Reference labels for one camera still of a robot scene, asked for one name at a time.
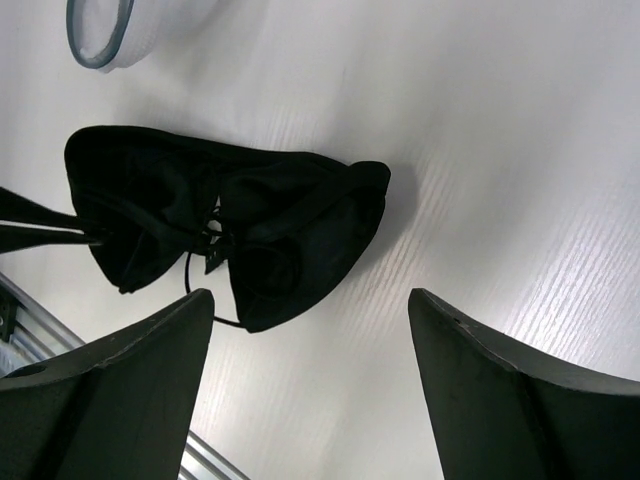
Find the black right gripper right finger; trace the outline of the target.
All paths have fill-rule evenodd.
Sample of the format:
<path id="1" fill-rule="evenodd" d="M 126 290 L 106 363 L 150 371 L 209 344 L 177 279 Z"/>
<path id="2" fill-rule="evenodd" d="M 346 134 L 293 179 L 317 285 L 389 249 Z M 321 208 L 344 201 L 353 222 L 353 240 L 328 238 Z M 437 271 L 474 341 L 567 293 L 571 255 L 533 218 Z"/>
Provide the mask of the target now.
<path id="1" fill-rule="evenodd" d="M 425 289 L 408 315 L 445 478 L 638 478 L 638 382 L 546 354 Z"/>

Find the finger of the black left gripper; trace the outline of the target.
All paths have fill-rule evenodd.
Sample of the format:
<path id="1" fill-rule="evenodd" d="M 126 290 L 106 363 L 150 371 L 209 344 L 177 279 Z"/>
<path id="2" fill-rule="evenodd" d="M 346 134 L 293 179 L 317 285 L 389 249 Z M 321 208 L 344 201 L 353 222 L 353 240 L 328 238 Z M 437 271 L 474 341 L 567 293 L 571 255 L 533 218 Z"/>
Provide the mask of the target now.
<path id="1" fill-rule="evenodd" d="M 102 245 L 104 235 L 88 235 L 65 230 L 46 230 L 20 226 L 1 226 L 2 254 L 46 245 Z"/>
<path id="2" fill-rule="evenodd" d="M 3 187 L 0 191 L 2 220 L 16 223 L 80 222 L 78 217 L 51 210 Z"/>

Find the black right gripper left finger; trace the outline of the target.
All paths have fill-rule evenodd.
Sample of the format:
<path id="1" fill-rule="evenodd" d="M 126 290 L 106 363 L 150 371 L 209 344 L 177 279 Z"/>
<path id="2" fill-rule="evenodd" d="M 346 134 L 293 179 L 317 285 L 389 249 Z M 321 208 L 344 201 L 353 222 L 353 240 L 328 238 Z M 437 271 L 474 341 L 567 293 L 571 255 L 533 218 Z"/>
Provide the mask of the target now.
<path id="1" fill-rule="evenodd" d="M 3 377 L 2 478 L 177 478 L 213 313 L 199 289 Z"/>

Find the blue-trimmed white mesh laundry bag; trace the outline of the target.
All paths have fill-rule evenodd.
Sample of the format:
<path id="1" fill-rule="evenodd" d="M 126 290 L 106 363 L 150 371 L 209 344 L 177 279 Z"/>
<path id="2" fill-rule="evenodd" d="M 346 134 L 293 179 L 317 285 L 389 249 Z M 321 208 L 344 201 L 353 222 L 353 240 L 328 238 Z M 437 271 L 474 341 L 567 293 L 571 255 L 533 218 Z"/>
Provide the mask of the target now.
<path id="1" fill-rule="evenodd" d="M 196 0 L 69 0 L 68 44 L 86 69 L 128 68 L 158 45 L 196 30 L 215 6 Z"/>

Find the black bra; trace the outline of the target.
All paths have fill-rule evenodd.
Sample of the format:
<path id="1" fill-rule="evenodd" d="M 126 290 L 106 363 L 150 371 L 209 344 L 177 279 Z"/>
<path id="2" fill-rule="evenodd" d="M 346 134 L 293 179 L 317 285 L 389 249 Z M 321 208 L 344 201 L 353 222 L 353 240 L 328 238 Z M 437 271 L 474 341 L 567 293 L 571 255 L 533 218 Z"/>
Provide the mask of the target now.
<path id="1" fill-rule="evenodd" d="M 256 150 L 134 126 L 92 126 L 64 150 L 77 215 L 107 231 L 92 255 L 121 293 L 197 255 L 226 266 L 240 327 L 314 307 L 380 225 L 391 179 L 377 161 Z"/>

